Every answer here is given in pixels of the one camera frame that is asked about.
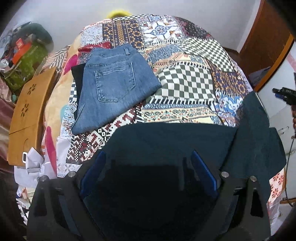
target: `black and white checkered fabric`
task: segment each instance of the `black and white checkered fabric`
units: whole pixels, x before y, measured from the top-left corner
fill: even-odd
[[[234,71],[228,54],[215,39],[188,38],[177,45],[187,54],[199,55],[210,60],[221,71]]]
[[[206,104],[215,100],[212,76],[207,69],[180,64],[163,69],[158,78],[162,87],[147,103]]]
[[[77,102],[77,91],[76,91],[75,80],[73,79],[70,97],[69,97],[69,103],[76,103],[76,102]]]

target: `metal bolt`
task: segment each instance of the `metal bolt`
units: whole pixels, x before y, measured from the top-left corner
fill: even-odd
[[[221,172],[221,176],[222,177],[229,177],[229,173],[228,172]]]
[[[44,181],[46,181],[48,179],[49,179],[48,176],[44,175],[44,176],[39,177],[37,181],[38,182],[44,182]]]
[[[257,181],[257,178],[255,176],[250,176],[250,179],[252,182],[256,182]]]
[[[76,175],[75,171],[71,171],[68,173],[68,177],[74,177]]]

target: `blue fabric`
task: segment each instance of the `blue fabric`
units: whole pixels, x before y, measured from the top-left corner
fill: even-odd
[[[102,127],[159,88],[152,69],[130,44],[94,48],[84,68],[73,135]]]
[[[216,198],[218,196],[217,180],[196,151],[191,154],[191,163],[205,192],[212,198]]]
[[[88,196],[96,184],[104,166],[106,164],[106,154],[101,151],[97,156],[95,163],[87,170],[81,181],[80,197],[83,199]]]

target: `maroon fabric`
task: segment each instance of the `maroon fabric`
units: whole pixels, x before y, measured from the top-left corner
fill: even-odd
[[[9,128],[13,115],[13,107],[0,98],[0,157],[7,159]]]
[[[105,43],[100,43],[100,44],[88,44],[84,47],[81,47],[78,49],[79,52],[87,52],[89,53],[93,48],[104,48],[104,49],[110,49],[111,48],[111,43],[110,42],[105,42]]]

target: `wooden panel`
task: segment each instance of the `wooden panel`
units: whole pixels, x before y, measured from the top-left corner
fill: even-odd
[[[290,37],[282,50],[280,56],[277,58],[274,65],[270,68],[270,70],[266,73],[266,75],[260,80],[260,82],[256,85],[254,88],[254,91],[258,92],[263,88],[263,86],[271,79],[271,77],[275,74],[275,72],[278,70],[278,68],[281,66],[283,61],[286,59],[288,53],[290,52],[290,49],[292,48],[294,43],[294,37],[290,34]]]
[[[56,68],[49,69],[28,81],[15,106],[9,129],[7,160],[10,165],[24,166],[23,151],[31,147],[40,151],[43,113],[54,86]]]
[[[256,22],[240,53],[240,67],[246,76],[273,66],[289,36],[285,22],[272,6],[262,0]]]

